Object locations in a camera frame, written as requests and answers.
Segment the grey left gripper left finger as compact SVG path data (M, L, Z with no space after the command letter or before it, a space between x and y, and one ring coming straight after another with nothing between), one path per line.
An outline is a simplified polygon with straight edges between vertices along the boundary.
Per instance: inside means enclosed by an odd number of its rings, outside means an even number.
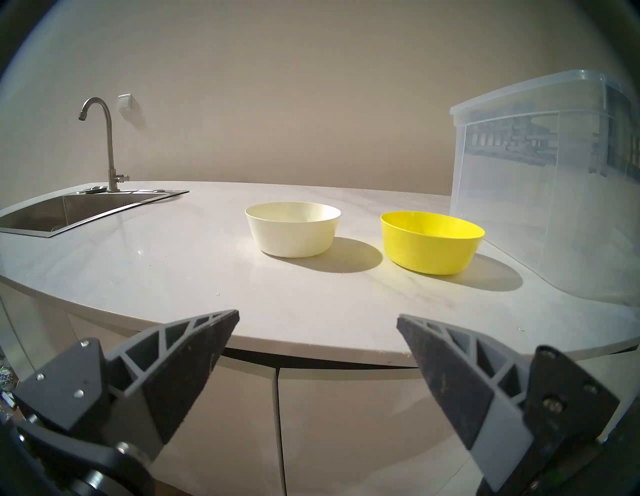
M35 432L114 446L165 446L203 391L239 322L238 310L161 324L104 351L77 340L15 390Z

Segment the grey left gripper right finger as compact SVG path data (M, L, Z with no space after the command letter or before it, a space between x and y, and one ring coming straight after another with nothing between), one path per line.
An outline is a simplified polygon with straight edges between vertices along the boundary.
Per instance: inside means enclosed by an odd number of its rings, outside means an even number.
M397 330L482 473L477 494L591 494L617 462L599 439L619 399L550 345L532 359L482 333L401 314Z

